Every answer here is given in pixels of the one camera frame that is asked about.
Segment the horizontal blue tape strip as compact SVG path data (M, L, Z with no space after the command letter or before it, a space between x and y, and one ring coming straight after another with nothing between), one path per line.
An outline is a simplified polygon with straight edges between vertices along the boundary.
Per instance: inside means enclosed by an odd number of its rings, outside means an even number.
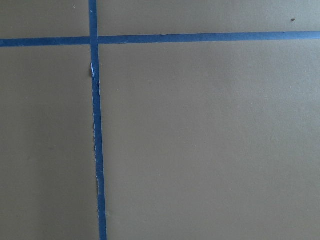
M147 34L147 35L105 35L96 38L40 37L1 39L0 46L38 47L113 44L149 44L149 43L192 43L192 42L232 42L232 41L273 41L273 40L318 40L319 31L277 31L277 32L229 32L229 33L186 33L186 34Z

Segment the vertical blue tape strip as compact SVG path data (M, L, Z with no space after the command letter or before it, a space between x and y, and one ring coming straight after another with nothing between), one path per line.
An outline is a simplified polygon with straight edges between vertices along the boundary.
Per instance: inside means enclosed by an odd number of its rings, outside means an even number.
M101 119L101 96L100 96L100 63L99 63L99 37L98 37L98 10L97 1L90 0L89 6L89 30L91 50L92 72L92 105L94 125L94 150L97 180L97 211L99 238L107 239L107 218L105 200L104 156Z

